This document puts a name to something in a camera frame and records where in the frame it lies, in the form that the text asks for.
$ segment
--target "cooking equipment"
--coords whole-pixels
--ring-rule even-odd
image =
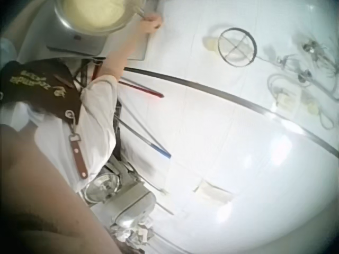
[[[156,197],[124,162],[114,156],[111,156],[103,171],[108,170],[112,173],[99,175],[85,188],[85,199],[95,199],[96,204],[91,209],[105,221],[107,227],[117,225],[122,229],[131,229],[145,221],[153,211]]]
[[[120,187],[120,178],[113,173],[98,176],[90,182],[84,192],[85,199],[90,203],[104,202],[113,196]]]
[[[123,16],[113,23],[111,26],[104,27],[104,28],[96,28],[96,29],[90,29],[90,28],[84,28],[79,25],[74,24],[66,15],[63,9],[63,3],[64,1],[69,0],[55,0],[55,12],[58,17],[58,19],[61,21],[61,23],[68,29],[75,31],[80,34],[86,34],[86,35],[93,35],[93,36],[103,36],[108,35],[110,33],[113,33],[115,31],[118,31],[122,28],[124,28],[133,18],[135,15],[135,9],[137,8],[140,10],[143,8],[146,0],[122,0],[125,4],[125,11]]]

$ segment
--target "kitchen utensil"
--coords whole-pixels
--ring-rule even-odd
[[[141,87],[138,87],[138,86],[134,86],[134,85],[125,83],[125,82],[123,82],[123,81],[119,81],[119,84],[125,85],[125,86],[129,86],[129,87],[134,88],[134,89],[136,89],[136,90],[143,91],[143,92],[145,92],[145,93],[147,93],[147,94],[152,94],[152,95],[157,96],[157,97],[159,97],[159,98],[164,98],[164,95],[163,95],[163,94],[160,94],[160,93],[157,93],[157,92],[153,92],[153,91],[151,91],[151,90],[148,90],[148,89],[145,89],[145,88],[141,88]]]
[[[63,7],[64,1],[69,0],[55,0],[55,12],[57,14],[57,17],[60,19],[60,21],[65,27],[67,27],[70,30],[76,31],[80,34],[95,36],[108,35],[110,33],[113,33],[117,30],[124,28],[132,20],[136,13],[135,8],[126,7],[123,16],[111,26],[91,29],[74,24],[74,22],[72,22],[65,15]],[[141,9],[144,6],[146,0],[122,0],[122,1],[124,1],[126,5],[139,6],[139,8]]]
[[[220,35],[218,51],[229,65],[245,67],[254,61],[257,46],[254,38],[247,31],[241,28],[230,28]]]
[[[145,18],[145,11],[140,8],[139,6],[135,5],[134,6],[134,11],[140,16],[142,17],[143,19]]]
[[[84,196],[88,202],[96,204],[114,195],[119,186],[119,176],[113,173],[102,174],[86,186]]]

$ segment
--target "metal pot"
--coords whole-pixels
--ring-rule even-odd
[[[134,6],[139,6],[140,8],[143,8],[146,2],[146,0],[122,0],[125,2],[126,9],[125,9],[125,13],[123,14],[123,16],[117,22],[105,28],[89,29],[89,28],[84,28],[84,27],[74,24],[65,15],[65,12],[63,10],[64,1],[69,1],[69,0],[55,0],[55,12],[56,12],[57,17],[62,22],[62,24],[68,29],[74,30],[78,33],[87,34],[87,35],[97,35],[97,36],[108,35],[110,33],[113,33],[115,31],[118,31],[124,28],[136,14],[134,11],[135,9]]]

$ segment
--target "person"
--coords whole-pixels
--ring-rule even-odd
[[[120,253],[76,192],[108,161],[118,80],[140,36],[161,24],[158,14],[147,15],[80,96],[60,62],[2,69],[2,229],[33,253]]]

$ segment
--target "metal ring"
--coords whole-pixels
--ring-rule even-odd
[[[220,49],[220,41],[221,41],[221,38],[223,37],[223,35],[226,33],[226,32],[229,32],[229,31],[239,31],[241,33],[244,33],[247,37],[249,37],[249,39],[251,40],[252,44],[253,44],[253,56],[252,56],[252,59],[249,61],[249,63],[247,63],[246,65],[243,65],[243,66],[236,66],[232,63],[230,63],[221,53],[221,49]],[[223,58],[223,60],[228,63],[229,65],[233,66],[233,67],[246,67],[248,65],[250,65],[251,63],[253,63],[254,59],[256,58],[256,55],[257,55],[257,45],[256,45],[256,42],[253,38],[253,36],[247,32],[246,30],[244,29],[241,29],[241,28],[230,28],[230,29],[227,29],[225,30],[224,32],[221,33],[219,39],[218,39],[218,51],[219,51],[219,54],[221,55],[221,57]]]

